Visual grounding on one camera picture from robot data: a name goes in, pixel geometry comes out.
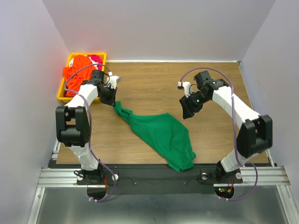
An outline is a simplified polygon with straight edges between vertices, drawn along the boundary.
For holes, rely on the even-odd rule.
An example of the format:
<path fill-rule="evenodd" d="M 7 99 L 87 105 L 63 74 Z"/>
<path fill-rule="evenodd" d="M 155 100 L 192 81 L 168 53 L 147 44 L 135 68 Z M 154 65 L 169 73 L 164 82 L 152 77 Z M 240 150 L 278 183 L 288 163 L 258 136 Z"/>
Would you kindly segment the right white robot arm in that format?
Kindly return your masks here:
<path fill-rule="evenodd" d="M 178 88 L 184 91 L 180 99 L 183 119 L 193 117 L 204 103 L 213 101 L 218 104 L 233 122 L 234 148 L 216 164 L 215 178 L 226 182 L 233 173 L 243 167 L 251 158 L 269 149 L 273 145 L 273 121 L 269 115 L 261 115 L 247 106 L 234 92 L 232 81 L 227 76 L 213 79 L 210 68 L 202 67 L 194 76 L 197 91 L 183 78 Z"/>

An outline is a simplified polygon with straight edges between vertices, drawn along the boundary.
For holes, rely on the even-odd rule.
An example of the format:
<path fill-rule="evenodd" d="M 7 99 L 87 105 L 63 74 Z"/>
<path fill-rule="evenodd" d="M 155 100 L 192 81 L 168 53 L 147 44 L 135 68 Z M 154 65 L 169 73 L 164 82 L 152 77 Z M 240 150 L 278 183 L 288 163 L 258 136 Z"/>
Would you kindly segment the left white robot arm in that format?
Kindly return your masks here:
<path fill-rule="evenodd" d="M 115 106 L 119 76 L 112 72 L 93 70 L 89 80 L 82 82 L 73 99 L 56 108 L 58 142 L 68 147 L 80 162 L 81 169 L 74 174 L 79 184 L 100 184 L 104 181 L 103 166 L 91 149 L 92 118 L 90 105 L 96 98 L 106 105 Z"/>

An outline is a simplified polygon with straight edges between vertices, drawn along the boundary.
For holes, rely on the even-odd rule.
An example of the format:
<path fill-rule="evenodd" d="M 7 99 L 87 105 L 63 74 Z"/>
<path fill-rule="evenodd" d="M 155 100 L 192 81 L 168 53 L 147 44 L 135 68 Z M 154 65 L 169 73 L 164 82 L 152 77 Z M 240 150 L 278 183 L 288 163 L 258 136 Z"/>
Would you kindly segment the green t shirt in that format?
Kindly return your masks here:
<path fill-rule="evenodd" d="M 132 132 L 163 157 L 170 168 L 180 172 L 192 169 L 196 157 L 188 129 L 169 113 L 136 115 L 117 101 L 114 111 Z"/>

